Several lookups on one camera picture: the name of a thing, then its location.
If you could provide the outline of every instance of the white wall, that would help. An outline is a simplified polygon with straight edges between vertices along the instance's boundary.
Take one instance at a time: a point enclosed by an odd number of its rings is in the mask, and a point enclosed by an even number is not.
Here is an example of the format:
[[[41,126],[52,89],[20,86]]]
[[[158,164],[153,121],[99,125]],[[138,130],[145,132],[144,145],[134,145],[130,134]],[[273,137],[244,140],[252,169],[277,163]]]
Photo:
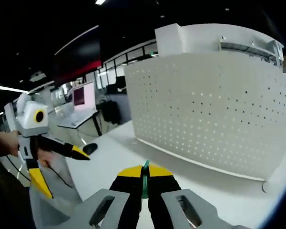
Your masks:
[[[273,40],[261,32],[227,24],[198,24],[179,26],[172,24],[155,30],[159,56],[189,53],[208,53],[218,51],[222,36],[226,41],[255,45],[266,49],[266,44]]]

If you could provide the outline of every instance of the white desk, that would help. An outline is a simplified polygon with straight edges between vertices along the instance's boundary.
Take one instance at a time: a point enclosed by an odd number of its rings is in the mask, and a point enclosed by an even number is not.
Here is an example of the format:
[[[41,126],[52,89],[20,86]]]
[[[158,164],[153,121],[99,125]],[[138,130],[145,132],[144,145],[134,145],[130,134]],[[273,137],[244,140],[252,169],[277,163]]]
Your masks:
[[[213,204],[221,219],[255,229],[272,212],[286,186],[286,156],[265,185],[265,194],[261,189],[262,182],[212,171],[139,142],[134,137],[131,121],[93,142],[98,144],[98,149],[90,155],[90,161],[66,158],[82,200],[101,188],[109,189],[124,168],[143,165],[150,160],[152,164],[172,171],[181,188],[189,188]],[[153,228],[147,200],[143,201],[137,228]]]

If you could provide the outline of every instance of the white desk partition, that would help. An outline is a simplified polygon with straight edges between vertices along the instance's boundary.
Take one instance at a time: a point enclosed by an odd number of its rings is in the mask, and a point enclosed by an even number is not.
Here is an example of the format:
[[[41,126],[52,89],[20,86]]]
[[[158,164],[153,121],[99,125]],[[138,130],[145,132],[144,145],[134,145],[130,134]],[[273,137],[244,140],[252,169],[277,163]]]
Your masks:
[[[286,74],[242,53],[180,54],[125,69],[135,136],[186,161],[267,180],[286,153]]]

